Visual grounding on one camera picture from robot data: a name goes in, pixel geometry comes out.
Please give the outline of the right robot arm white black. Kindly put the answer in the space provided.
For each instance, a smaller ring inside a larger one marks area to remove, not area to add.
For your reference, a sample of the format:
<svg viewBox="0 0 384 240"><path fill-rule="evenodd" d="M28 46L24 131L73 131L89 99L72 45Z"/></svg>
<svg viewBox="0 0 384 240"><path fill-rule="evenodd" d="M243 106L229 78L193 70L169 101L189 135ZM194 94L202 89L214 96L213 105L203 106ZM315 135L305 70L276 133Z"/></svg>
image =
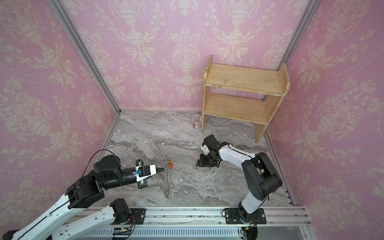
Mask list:
<svg viewBox="0 0 384 240"><path fill-rule="evenodd" d="M225 161L243 170L249 192L239 203L238 214L245 223L253 221L265 200L283 185L278 171L264 152L242 151L227 142L220 143L214 135L204 139L201 150L203 153L197 167L218 168Z"/></svg>

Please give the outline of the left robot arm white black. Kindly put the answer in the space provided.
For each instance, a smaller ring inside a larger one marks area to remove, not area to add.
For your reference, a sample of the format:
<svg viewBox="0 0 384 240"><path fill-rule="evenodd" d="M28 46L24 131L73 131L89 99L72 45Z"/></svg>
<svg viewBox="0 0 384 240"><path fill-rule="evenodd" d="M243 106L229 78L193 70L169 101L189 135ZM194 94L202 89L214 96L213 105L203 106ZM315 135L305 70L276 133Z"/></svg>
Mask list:
<svg viewBox="0 0 384 240"><path fill-rule="evenodd" d="M4 240L72 240L96 228L110 224L135 224L135 217L124 199L116 199L97 213L68 224L73 216L83 212L105 197L109 189L144 183L165 168L156 165L124 168L116 155L96 162L93 169L67 188L59 200L28 226L11 230Z"/></svg>

